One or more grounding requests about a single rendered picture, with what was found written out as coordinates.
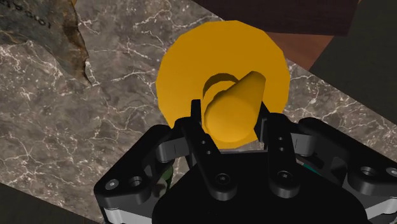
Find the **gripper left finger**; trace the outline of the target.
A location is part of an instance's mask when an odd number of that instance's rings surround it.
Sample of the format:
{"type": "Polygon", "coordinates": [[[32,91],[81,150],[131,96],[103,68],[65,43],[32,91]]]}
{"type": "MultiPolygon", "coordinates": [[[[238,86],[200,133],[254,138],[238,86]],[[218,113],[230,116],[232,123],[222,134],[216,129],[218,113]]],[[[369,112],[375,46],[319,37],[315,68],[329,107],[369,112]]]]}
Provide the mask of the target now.
{"type": "Polygon", "coordinates": [[[173,127],[152,126],[103,175],[94,195],[105,224],[221,224],[237,182],[201,126],[200,101],[173,127]]]}

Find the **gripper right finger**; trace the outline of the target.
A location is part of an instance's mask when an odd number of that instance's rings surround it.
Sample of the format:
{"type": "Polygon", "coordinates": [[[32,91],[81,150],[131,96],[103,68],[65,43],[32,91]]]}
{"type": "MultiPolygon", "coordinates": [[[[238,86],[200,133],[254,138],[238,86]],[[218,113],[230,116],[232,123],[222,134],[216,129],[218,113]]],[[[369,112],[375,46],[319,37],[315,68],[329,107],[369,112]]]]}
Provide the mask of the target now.
{"type": "Polygon", "coordinates": [[[291,122],[261,105],[254,127],[268,151],[271,189],[280,197],[303,191],[296,161],[352,192],[371,224],[397,224],[397,162],[317,118],[291,122]]]}

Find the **yellow disc with cone handle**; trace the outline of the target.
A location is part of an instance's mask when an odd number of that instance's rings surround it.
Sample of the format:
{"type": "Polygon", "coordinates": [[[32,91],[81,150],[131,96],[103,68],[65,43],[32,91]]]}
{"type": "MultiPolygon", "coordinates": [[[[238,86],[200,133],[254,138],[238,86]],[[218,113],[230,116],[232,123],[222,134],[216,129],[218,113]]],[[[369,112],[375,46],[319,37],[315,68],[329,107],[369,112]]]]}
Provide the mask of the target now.
{"type": "Polygon", "coordinates": [[[257,140],[264,104],[282,113],[290,73],[283,51],[262,30],[242,22],[206,22],[178,37],[163,56],[156,79],[158,107],[173,127],[201,101],[202,128],[230,150],[257,140]]]}

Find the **reddish brown wooden furniture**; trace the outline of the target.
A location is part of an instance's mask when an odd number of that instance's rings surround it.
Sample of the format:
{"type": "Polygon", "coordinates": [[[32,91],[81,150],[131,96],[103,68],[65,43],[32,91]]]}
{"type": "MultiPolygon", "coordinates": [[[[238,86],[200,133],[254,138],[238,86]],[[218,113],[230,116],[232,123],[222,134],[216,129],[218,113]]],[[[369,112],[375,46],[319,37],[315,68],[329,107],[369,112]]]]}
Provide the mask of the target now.
{"type": "Polygon", "coordinates": [[[265,31],[284,56],[309,70],[337,36],[347,36],[361,0],[192,0],[223,20],[265,31]]]}

